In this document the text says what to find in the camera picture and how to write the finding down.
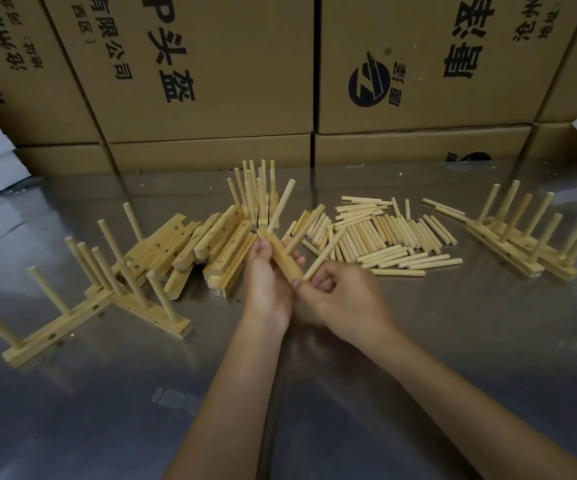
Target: forearm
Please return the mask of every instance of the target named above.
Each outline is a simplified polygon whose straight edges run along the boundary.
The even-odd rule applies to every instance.
[[[165,480],[253,479],[282,334],[245,314]]]
[[[389,372],[485,480],[577,479],[577,460],[413,341],[393,332],[367,355]]]

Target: stainless steel table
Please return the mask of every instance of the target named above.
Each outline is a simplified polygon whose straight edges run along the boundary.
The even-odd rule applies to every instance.
[[[577,218],[577,163],[511,161],[278,170],[298,181],[280,230],[342,194],[423,197],[474,217],[494,182],[556,193],[556,243]],[[112,256],[96,220],[128,250],[121,204],[146,232],[173,213],[203,219],[231,203],[225,172],[56,178],[0,195],[0,317],[26,336],[57,316],[27,277],[38,265],[74,305],[86,279],[64,245],[73,235]],[[439,216],[459,241],[459,267],[424,279],[380,278],[397,324],[433,355],[577,456],[577,279],[528,280]],[[199,272],[176,303],[194,332],[184,345],[109,307],[22,369],[0,356],[0,479],[153,479],[180,444],[242,311],[208,292]],[[0,353],[5,344],[0,339]],[[327,331],[294,327],[277,373],[259,477],[473,478],[477,474],[402,387]]]

